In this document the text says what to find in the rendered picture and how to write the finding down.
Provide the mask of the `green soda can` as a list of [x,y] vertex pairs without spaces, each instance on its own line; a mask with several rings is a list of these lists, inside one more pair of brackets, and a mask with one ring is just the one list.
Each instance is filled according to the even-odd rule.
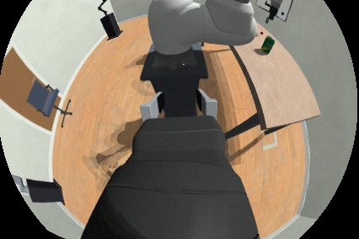
[[275,44],[275,38],[271,36],[266,36],[263,46],[261,46],[261,50],[264,51],[265,54],[269,54],[272,46]]

